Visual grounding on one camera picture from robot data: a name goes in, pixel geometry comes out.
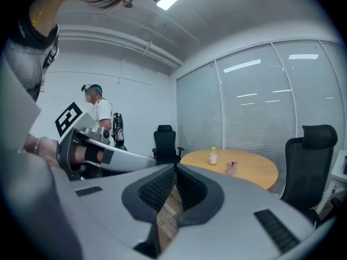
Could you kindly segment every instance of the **round table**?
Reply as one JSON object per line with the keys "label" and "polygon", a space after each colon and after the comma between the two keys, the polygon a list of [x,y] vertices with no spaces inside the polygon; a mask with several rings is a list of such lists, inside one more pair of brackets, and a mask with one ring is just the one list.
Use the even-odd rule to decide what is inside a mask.
{"label": "round table", "polygon": [[276,182],[278,170],[274,163],[263,156],[233,149],[217,149],[217,165],[209,164],[211,150],[200,150],[187,154],[180,164],[206,168],[211,171],[227,174],[227,161],[238,161],[239,166],[235,177],[253,182],[265,190]]}

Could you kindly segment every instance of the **white wall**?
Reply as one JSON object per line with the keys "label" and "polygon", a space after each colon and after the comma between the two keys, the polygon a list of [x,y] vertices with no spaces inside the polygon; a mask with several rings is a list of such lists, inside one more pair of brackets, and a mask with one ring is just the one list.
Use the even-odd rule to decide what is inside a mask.
{"label": "white wall", "polygon": [[117,76],[121,57],[107,57],[99,51],[92,54],[88,47],[85,48],[86,50],[82,50],[84,53],[61,49],[58,59],[49,68],[45,92],[40,94],[37,102],[42,112],[32,127],[31,134],[58,139],[54,127],[56,118],[73,101],[91,109],[92,105],[84,102],[81,87],[97,83],[102,86],[104,97],[113,105],[113,112],[123,116],[125,146],[128,151],[152,156],[152,148],[155,147],[154,131],[158,125],[169,124],[172,119],[172,102],[168,95],[171,91],[170,78],[156,72],[154,67],[152,70],[141,68],[141,61],[148,66],[148,58],[143,57],[136,60],[137,64],[128,58],[119,81]]}
{"label": "white wall", "polygon": [[[191,71],[233,51],[257,45],[263,42],[285,40],[289,38],[319,38],[342,42],[334,28],[326,20],[288,20],[268,23],[231,34],[214,42],[191,55],[179,69],[171,75],[172,103],[177,108],[177,79]],[[177,130],[177,111],[172,116],[172,126]]]}

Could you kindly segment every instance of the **person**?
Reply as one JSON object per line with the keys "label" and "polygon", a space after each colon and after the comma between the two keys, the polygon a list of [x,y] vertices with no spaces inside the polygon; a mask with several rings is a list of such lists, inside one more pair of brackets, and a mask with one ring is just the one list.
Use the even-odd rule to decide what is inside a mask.
{"label": "person", "polygon": [[[56,59],[59,27],[57,12],[66,0],[34,0],[29,9],[13,24],[3,55],[19,82],[37,101],[41,85],[50,64]],[[118,5],[123,0],[91,0],[101,3],[101,8]],[[49,166],[59,167],[56,157],[57,141],[45,137],[28,135],[24,149],[41,156]],[[87,148],[78,146],[71,159],[72,164],[81,164],[86,158]],[[101,162],[102,151],[96,154]]]}
{"label": "person", "polygon": [[102,97],[102,87],[98,84],[91,85],[85,89],[85,99],[88,103],[93,104],[91,116],[99,124],[110,132],[110,146],[114,147],[112,135],[112,105]]}

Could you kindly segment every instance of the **window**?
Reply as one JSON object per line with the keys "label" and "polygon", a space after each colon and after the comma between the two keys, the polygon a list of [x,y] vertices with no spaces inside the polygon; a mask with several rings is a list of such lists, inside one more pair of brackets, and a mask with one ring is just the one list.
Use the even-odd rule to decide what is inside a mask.
{"label": "window", "polygon": [[298,137],[304,136],[303,125],[333,126],[338,135],[331,166],[344,143],[344,108],[340,87],[318,41],[294,41],[277,43],[292,82],[298,113]]}
{"label": "window", "polygon": [[222,148],[222,106],[214,63],[177,80],[178,138],[184,154]]}
{"label": "window", "polygon": [[[344,108],[347,106],[347,56],[346,51],[342,46],[333,43],[323,42],[323,47],[336,72],[337,80],[342,92]],[[345,136],[344,136],[344,149],[347,148],[347,111],[345,110]]]}
{"label": "window", "polygon": [[286,179],[285,145],[295,138],[292,93],[284,68],[270,45],[217,62],[226,122],[226,148],[262,155]]}

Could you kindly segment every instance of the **man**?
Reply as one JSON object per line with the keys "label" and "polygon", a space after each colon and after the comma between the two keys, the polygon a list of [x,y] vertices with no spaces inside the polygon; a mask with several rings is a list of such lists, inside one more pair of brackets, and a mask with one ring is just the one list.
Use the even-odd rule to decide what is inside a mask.
{"label": "man", "polygon": [[105,127],[110,132],[110,146],[114,147],[112,135],[112,105],[102,97],[102,87],[98,84],[91,85],[85,90],[85,99],[88,103],[93,104],[91,112],[92,118],[100,127]]}

